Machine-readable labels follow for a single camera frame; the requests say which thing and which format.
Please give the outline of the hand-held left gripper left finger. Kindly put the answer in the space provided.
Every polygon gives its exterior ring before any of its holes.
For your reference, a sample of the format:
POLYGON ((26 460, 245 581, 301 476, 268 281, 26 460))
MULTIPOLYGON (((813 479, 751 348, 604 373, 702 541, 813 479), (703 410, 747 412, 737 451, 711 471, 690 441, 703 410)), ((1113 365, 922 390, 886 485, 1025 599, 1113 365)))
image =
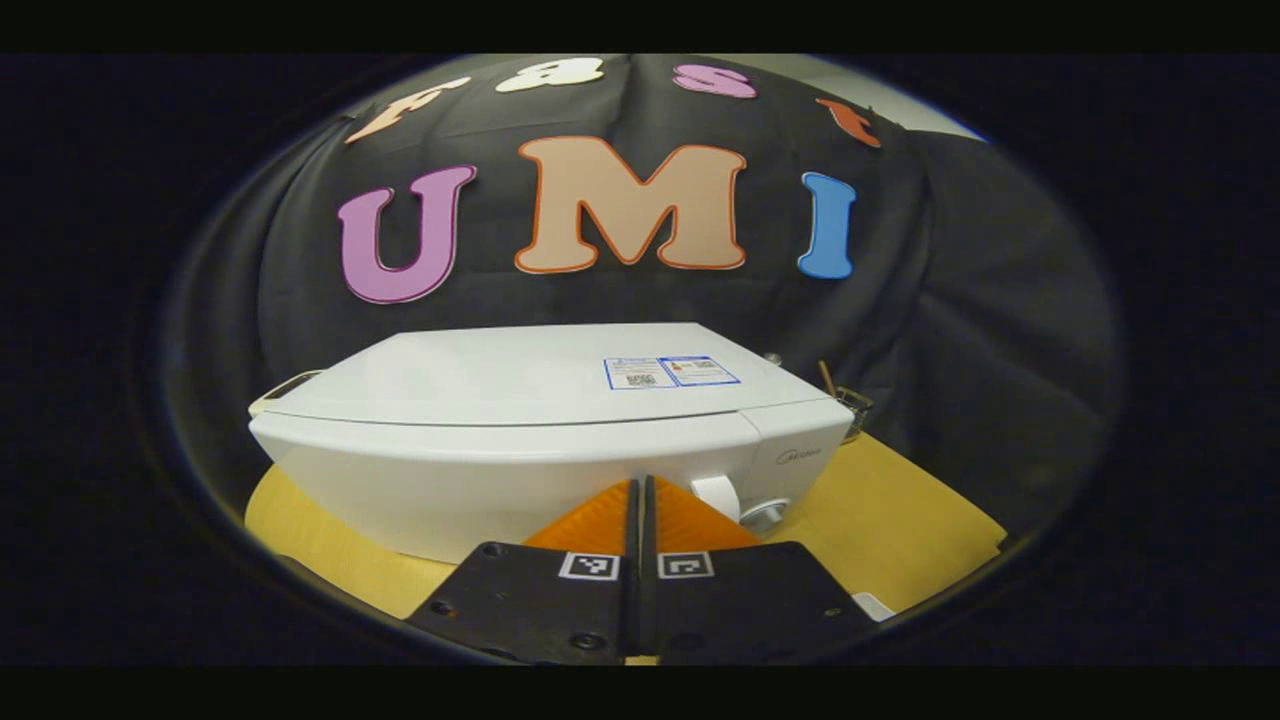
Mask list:
POLYGON ((527 539, 484 541, 407 621, 527 665, 621 665, 634 651, 639 482, 590 496, 527 539))

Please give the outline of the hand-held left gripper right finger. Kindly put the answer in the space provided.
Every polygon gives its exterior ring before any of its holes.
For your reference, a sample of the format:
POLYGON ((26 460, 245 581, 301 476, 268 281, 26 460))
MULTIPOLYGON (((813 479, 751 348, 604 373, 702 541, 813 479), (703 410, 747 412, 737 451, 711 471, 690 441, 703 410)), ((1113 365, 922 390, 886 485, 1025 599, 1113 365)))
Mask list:
POLYGON ((673 496, 640 482, 640 653, 659 665, 808 664, 874 635, 868 612, 801 543, 664 550, 673 496))

